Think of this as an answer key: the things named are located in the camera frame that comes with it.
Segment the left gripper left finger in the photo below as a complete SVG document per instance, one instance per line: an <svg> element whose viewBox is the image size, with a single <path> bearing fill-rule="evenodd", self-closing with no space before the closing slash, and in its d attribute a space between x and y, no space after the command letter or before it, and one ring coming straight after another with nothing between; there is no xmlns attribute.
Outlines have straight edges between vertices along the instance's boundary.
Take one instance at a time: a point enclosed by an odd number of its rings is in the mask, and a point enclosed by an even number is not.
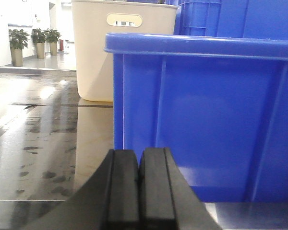
<svg viewBox="0 0 288 230"><path fill-rule="evenodd" d="M67 201L25 230L138 230L138 163L133 150L110 149L98 169Z"/></svg>

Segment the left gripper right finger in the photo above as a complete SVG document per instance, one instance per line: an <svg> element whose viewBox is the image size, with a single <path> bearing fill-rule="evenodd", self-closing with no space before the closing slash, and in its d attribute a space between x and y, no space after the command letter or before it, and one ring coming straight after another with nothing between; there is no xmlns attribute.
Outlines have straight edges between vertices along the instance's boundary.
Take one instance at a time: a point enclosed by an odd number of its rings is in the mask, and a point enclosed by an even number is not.
<svg viewBox="0 0 288 230"><path fill-rule="evenodd" d="M221 229L188 185L169 148L146 148L139 176L141 229Z"/></svg>

